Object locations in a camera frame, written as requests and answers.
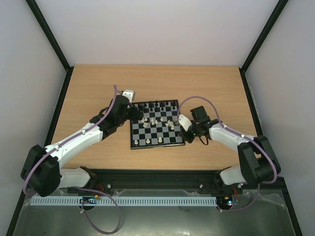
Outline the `black grey chessboard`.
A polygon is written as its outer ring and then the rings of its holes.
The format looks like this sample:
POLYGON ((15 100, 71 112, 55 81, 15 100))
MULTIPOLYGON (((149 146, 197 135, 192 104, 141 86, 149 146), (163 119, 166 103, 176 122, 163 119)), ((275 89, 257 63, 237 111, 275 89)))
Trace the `black grey chessboard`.
POLYGON ((180 126, 176 123, 179 108, 177 99, 134 102, 132 106, 137 104, 143 104, 144 115, 142 120, 130 122, 130 149, 185 145, 184 139, 179 136, 180 126))

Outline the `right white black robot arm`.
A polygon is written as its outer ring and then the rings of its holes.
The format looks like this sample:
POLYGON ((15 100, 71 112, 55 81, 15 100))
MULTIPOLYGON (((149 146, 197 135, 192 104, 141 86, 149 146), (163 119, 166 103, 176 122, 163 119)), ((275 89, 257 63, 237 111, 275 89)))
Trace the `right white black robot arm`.
POLYGON ((226 192, 233 184, 257 187, 276 181, 281 167, 267 137, 248 136, 231 129, 218 119, 210 119, 203 106, 192 109, 193 119, 178 114, 179 136, 192 143, 196 137, 219 142, 238 154, 239 165, 225 168, 215 177, 215 188, 226 192))

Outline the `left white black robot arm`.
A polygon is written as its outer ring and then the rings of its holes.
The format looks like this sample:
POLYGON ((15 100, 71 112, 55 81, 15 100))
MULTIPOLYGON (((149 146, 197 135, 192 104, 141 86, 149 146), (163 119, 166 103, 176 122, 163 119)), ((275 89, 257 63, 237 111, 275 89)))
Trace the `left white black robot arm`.
POLYGON ((136 107, 126 96, 117 95, 107 109, 101 110, 74 134, 46 147, 33 146, 21 171, 24 193, 28 193, 29 187, 46 197, 59 188, 89 185, 93 172, 86 167, 67 169, 64 165, 87 147, 116 132, 127 120, 142 119, 143 110, 143 106, 136 107))

